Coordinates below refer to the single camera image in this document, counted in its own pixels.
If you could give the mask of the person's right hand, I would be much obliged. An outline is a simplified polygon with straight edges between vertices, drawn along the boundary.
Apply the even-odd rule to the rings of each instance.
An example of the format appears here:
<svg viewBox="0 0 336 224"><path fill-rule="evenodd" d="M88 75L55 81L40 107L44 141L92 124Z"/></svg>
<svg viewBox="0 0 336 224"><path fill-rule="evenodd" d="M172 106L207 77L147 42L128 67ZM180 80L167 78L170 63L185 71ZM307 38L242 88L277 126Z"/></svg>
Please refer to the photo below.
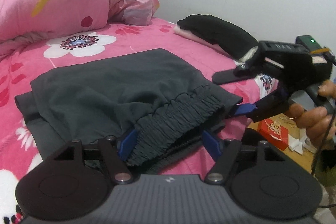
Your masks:
<svg viewBox="0 0 336 224"><path fill-rule="evenodd" d="M333 97L335 99L335 84L331 80L325 80L319 86L318 94L323 97ZM310 139L312 145L318 148L323 140L323 136L327 132L332 115L327 113L325 107L316 107L312 110L305 111L304 108L294 103L289 110L284 113L289 118L294 118L294 122L298 128L305 128L306 135ZM330 128L326 139L331 139L335 134L335 120Z"/></svg>

